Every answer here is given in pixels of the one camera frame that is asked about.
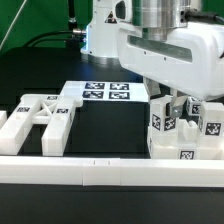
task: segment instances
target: green wall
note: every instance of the green wall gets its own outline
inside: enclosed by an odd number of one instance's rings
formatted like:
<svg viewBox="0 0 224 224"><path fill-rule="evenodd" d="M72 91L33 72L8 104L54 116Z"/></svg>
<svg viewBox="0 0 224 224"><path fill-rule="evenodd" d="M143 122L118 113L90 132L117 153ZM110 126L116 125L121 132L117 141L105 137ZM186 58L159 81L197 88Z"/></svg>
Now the green wall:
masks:
<svg viewBox="0 0 224 224"><path fill-rule="evenodd" d="M224 0L204 0L205 11L216 11L224 16ZM0 41L23 0L0 0ZM92 0L75 0L80 28L91 20ZM22 46L32 37L44 32L66 30L68 21L67 0L28 0L2 52Z"/></svg>

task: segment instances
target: cable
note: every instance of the cable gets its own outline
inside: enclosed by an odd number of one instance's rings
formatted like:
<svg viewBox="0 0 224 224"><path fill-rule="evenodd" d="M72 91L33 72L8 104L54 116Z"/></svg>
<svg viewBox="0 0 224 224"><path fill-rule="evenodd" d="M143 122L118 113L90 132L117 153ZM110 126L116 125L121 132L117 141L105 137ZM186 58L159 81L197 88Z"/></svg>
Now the cable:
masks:
<svg viewBox="0 0 224 224"><path fill-rule="evenodd" d="M17 19L19 18L19 16L20 16L22 10L24 9L24 7L25 7L27 1L28 1L28 0L24 0L23 4L21 5L19 11L17 12L17 14L16 14L14 20L12 21L12 23L11 23L11 25L10 25L10 27L9 27L9 29L8 29L8 31L7 31L7 33L6 33L6 35L5 35L5 37L4 37L3 40L2 40L2 43L1 43L1 45L0 45L0 51L2 50L2 48L3 48L3 46L4 46L5 42L6 42L6 40L8 39L8 36L9 36L10 32L12 31L12 28L13 28L13 26L15 25Z"/></svg>
<svg viewBox="0 0 224 224"><path fill-rule="evenodd" d="M39 41L33 43L31 45L31 47L35 47L37 44L42 43L42 42L47 42L47 41L66 41L66 40L67 39L42 39L42 40L39 40Z"/></svg>
<svg viewBox="0 0 224 224"><path fill-rule="evenodd" d="M28 47L30 44L32 44L36 40L39 40L39 39L41 39L43 37L63 35L63 34L73 34L73 32L72 31L55 31L55 32L44 33L44 34L38 35L37 37L32 38L27 43L25 43L23 45L23 47Z"/></svg>
<svg viewBox="0 0 224 224"><path fill-rule="evenodd" d="M197 10L188 10L185 13L185 19L191 22L215 23L217 16L217 13L200 12Z"/></svg>

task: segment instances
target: black square pattern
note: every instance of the black square pattern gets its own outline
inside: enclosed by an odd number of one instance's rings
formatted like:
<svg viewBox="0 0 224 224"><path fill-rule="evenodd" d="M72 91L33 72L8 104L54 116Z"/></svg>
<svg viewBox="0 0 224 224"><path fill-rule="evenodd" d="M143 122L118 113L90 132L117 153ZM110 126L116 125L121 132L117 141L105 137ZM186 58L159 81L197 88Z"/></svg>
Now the black square pattern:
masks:
<svg viewBox="0 0 224 224"><path fill-rule="evenodd" d="M99 82L87 82L85 89L104 89L105 83L99 83Z"/></svg>
<svg viewBox="0 0 224 224"><path fill-rule="evenodd" d="M193 104L192 105L192 114L200 114L201 105Z"/></svg>
<svg viewBox="0 0 224 224"><path fill-rule="evenodd" d="M129 92L110 92L109 99L111 100L130 100Z"/></svg>
<svg viewBox="0 0 224 224"><path fill-rule="evenodd" d="M103 91L84 91L83 98L86 99L103 99Z"/></svg>
<svg viewBox="0 0 224 224"><path fill-rule="evenodd" d="M207 123L205 135L219 136L221 132L221 123Z"/></svg>
<svg viewBox="0 0 224 224"><path fill-rule="evenodd" d="M57 100L58 97L57 96L48 96L47 100Z"/></svg>
<svg viewBox="0 0 224 224"><path fill-rule="evenodd" d="M27 113L29 112L30 107L19 107L17 112L23 112L23 113Z"/></svg>
<svg viewBox="0 0 224 224"><path fill-rule="evenodd" d="M68 111L68 109L57 109L57 114L67 114Z"/></svg>
<svg viewBox="0 0 224 224"><path fill-rule="evenodd" d="M176 119L168 117L165 119L164 131L170 131L176 128Z"/></svg>
<svg viewBox="0 0 224 224"><path fill-rule="evenodd" d="M129 90L129 84L111 83L111 90Z"/></svg>
<svg viewBox="0 0 224 224"><path fill-rule="evenodd" d="M152 126L160 131L161 129L161 119L156 115L152 115Z"/></svg>
<svg viewBox="0 0 224 224"><path fill-rule="evenodd" d="M194 151L181 151L180 152L180 159L183 160L193 160L195 156Z"/></svg>

